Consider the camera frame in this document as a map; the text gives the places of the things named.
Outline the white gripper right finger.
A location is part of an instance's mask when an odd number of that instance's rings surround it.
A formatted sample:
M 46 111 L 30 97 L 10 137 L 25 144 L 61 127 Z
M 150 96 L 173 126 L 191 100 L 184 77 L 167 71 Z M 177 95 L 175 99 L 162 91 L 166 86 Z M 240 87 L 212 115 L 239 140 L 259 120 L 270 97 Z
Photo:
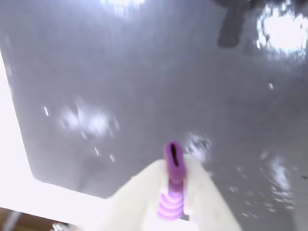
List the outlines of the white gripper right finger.
M 210 174 L 192 155 L 185 154 L 184 212 L 198 231 L 241 231 L 242 227 Z

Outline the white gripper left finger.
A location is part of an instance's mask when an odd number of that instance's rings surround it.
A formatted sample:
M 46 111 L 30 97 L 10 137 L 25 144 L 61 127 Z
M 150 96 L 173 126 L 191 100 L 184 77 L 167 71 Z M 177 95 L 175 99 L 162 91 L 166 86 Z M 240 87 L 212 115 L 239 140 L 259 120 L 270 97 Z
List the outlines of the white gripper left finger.
M 192 215 L 188 179 L 192 159 L 184 159 L 184 177 L 171 181 L 167 161 L 159 159 L 133 176 L 114 193 L 111 205 L 98 226 L 99 231 L 152 231 L 155 223 L 173 222 Z

